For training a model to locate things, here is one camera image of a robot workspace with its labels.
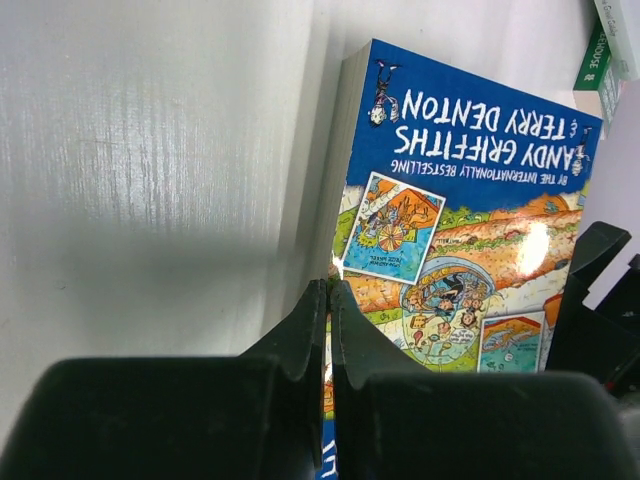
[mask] white book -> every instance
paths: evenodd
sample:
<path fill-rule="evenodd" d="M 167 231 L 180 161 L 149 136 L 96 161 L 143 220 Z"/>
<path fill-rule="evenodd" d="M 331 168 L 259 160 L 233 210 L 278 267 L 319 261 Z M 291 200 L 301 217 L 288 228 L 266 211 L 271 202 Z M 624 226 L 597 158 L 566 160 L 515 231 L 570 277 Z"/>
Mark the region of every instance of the white book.
<path fill-rule="evenodd" d="M 595 0 L 616 69 L 623 80 L 640 78 L 640 1 Z"/>

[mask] blue book cover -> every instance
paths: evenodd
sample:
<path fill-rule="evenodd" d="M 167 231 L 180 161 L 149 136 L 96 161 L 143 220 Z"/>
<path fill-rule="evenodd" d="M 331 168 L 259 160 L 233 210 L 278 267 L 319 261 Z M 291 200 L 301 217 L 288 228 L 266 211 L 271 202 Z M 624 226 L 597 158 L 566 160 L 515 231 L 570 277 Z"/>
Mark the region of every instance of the blue book cover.
<path fill-rule="evenodd" d="M 367 48 L 330 271 L 425 368 L 544 368 L 601 120 Z"/>

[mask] green book spine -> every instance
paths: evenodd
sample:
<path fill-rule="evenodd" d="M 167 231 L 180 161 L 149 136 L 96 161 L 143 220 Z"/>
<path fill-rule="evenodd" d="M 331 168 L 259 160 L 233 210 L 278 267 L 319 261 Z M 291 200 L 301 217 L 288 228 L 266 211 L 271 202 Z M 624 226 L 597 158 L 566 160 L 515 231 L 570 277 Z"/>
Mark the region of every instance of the green book spine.
<path fill-rule="evenodd" d="M 574 90 L 598 90 L 609 66 L 611 50 L 602 24 L 596 20 Z"/>

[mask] small illustrated panel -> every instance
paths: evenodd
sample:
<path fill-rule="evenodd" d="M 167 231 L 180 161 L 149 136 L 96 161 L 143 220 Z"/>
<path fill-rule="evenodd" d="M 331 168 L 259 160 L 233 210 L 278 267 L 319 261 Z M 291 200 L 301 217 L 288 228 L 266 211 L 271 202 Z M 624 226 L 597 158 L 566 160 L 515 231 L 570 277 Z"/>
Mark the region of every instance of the small illustrated panel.
<path fill-rule="evenodd" d="M 343 259 L 347 271 L 415 285 L 445 199 L 372 172 Z"/>
<path fill-rule="evenodd" d="M 536 372 L 543 320 L 544 312 L 485 319 L 478 371 Z"/>

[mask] white wall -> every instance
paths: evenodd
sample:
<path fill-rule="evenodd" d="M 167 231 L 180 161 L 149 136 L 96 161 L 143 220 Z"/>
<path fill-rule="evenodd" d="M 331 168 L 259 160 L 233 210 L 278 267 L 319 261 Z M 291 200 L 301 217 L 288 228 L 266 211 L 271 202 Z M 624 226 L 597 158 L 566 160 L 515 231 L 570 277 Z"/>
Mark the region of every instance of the white wall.
<path fill-rule="evenodd" d="M 604 298 L 640 253 L 640 81 L 627 86 L 616 111 L 611 134 L 601 141 L 591 176 L 581 230 L 597 220 L 629 230 L 633 238 L 594 282 L 585 304 L 591 308 Z"/>
<path fill-rule="evenodd" d="M 345 54 L 379 37 L 570 104 L 592 19 L 589 0 L 0 2 L 0 442 L 58 359 L 234 354 L 291 308 Z"/>

